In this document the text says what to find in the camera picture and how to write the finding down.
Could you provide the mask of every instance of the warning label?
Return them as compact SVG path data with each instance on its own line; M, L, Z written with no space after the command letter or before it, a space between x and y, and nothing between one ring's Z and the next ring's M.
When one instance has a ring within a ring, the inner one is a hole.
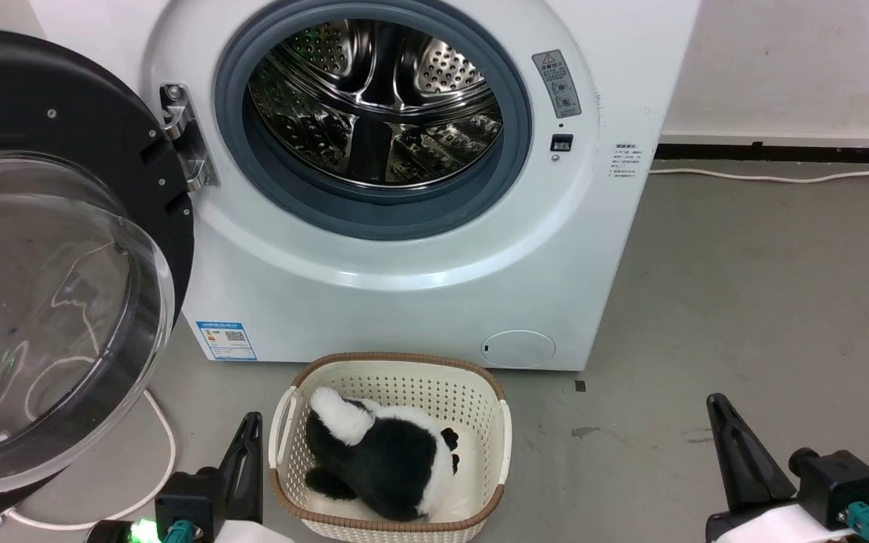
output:
M617 143L613 151L613 163L610 165L610 176L615 178L634 178L638 175L639 164L645 158L645 152L634 143Z
M562 51L546 51L532 55L535 66L542 75L548 96L552 99L552 107L555 108L555 117L572 117L582 114L582 106L579 104L579 94L576 93L576 84L573 83L572 73L565 64Z
M217 360L256 360L243 324L197 321L196 326Z

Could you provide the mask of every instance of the basket handle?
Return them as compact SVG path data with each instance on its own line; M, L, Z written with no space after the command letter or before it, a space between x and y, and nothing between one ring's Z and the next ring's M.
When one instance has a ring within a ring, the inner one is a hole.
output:
M297 410L297 387L290 386L277 403L277 410L273 412L273 422L270 423L270 444L268 446L268 460L270 468L280 467L284 461L284 453L287 451L287 438L290 436L290 423L293 422L294 413Z
M508 479L508 468L511 466L511 410L508 409L508 402L501 400L501 419L502 428L505 431L505 451L501 458L501 472L498 475L498 484L503 485Z

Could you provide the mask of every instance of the blue and white sticker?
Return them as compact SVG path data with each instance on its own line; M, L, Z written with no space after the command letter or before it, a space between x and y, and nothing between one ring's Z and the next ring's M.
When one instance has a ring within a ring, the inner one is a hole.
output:
M217 360L256 360L243 324L197 321L196 326Z

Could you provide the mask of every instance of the black baseboard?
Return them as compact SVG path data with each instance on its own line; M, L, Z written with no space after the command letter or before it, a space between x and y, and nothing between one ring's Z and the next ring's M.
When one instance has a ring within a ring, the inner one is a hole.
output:
M661 143L656 147L657 161L770 161L770 162L847 162L869 164L869 148L859 147L782 147L776 145L693 145Z

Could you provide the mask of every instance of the brown basket rim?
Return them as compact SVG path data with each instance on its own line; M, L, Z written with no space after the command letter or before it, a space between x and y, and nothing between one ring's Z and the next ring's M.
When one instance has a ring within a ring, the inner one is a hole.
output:
M465 369L467 371L478 374L480 377L485 379L485 381L489 382L489 385L492 385L492 389L494 390L494 392L496 392L496 396L498 397L498 399L505 399L504 389L501 388L501 385L498 384L492 374L487 372L485 368L477 367L477 365L472 364L471 362L458 360L458 358L434 357L434 355L430 354L389 353L389 351L338 353L329 354L326 357L318 358L317 360L308 364L307 367L304 368L304 371L300 372L300 374L297 375L297 377L293 380L293 386L299 388L300 385L304 382L304 379L307 379L312 373L314 373L314 371L325 367L325 365L334 364L335 362L348 362L357 360L420 362L421 364L435 364L442 365L442 367L455 367ZM348 519L335 515L315 513L314 511L301 508L300 506L297 506L293 502L291 502L290 499L287 497L286 492L284 492L283 486L281 486L280 484L280 477L276 468L270 468L270 483L273 485L273 494L276 495L277 502L280 502L280 505L283 506L283 508L287 509L287 513L292 514L293 516L301 519L302 521L325 523L325 525L341 526L341 528L347 529L369 529L375 530L375 532L458 532L459 530L473 528L473 526L478 526L480 525L480 523L485 522L486 519L489 518L490 515L492 515L494 510L498 507L498 503L501 502L501 497L505 492L504 484L499 484L498 486L496 486L496 490L494 490L492 498L489 499L489 502L487 502L485 506L480 509L480 511L478 511L471 517L468 517L468 519L464 519L463 521L456 521L452 523L397 523L390 521L362 521L359 519Z

